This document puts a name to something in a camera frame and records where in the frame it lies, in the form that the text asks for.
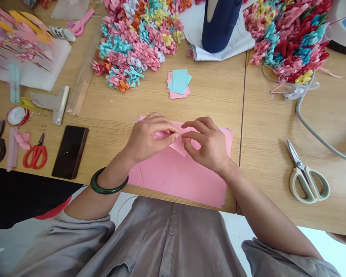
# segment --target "hand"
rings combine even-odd
[[[169,131],[170,135],[159,140],[154,134],[161,131]],[[154,112],[133,126],[130,139],[122,152],[137,164],[172,144],[179,135],[179,130],[166,117]]]
[[[215,125],[210,117],[199,117],[195,121],[187,121],[182,128],[193,127],[198,132],[189,131],[182,135],[185,150],[194,161],[216,172],[224,174],[225,170],[233,164],[226,149],[226,137]],[[191,139],[200,143],[201,148],[196,150]]]

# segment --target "wooden ruler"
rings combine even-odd
[[[93,68],[91,67],[92,61],[94,60],[97,46],[100,43],[101,39],[101,30],[98,28],[93,34],[87,51],[82,62],[81,70],[78,74],[76,84],[74,88],[71,88],[71,93],[69,95],[66,112],[70,115],[78,115],[81,111],[83,101],[86,97],[88,87],[90,85]]]

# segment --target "white floor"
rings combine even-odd
[[[111,220],[117,226],[128,214],[135,198],[132,194],[121,193],[113,210],[110,212]],[[240,262],[248,276],[251,276],[250,266],[241,249],[241,243],[246,239],[252,239],[254,233],[248,225],[245,217],[221,212]],[[31,247],[35,235],[47,224],[47,221],[28,219],[15,224],[11,229],[0,230],[0,276],[7,276],[15,264]],[[323,258],[333,264],[342,277],[346,277],[346,245],[331,239],[325,232],[300,227],[300,230],[311,240],[319,250]]]

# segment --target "smartphone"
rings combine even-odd
[[[77,177],[87,134],[87,128],[69,125],[65,127],[51,176],[64,179],[75,179]]]

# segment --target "gray shirt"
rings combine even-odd
[[[77,220],[62,212],[51,221],[12,276],[246,276],[214,210],[138,197],[116,230],[109,215]],[[253,276],[339,276],[326,261],[286,254],[257,239],[242,248]]]

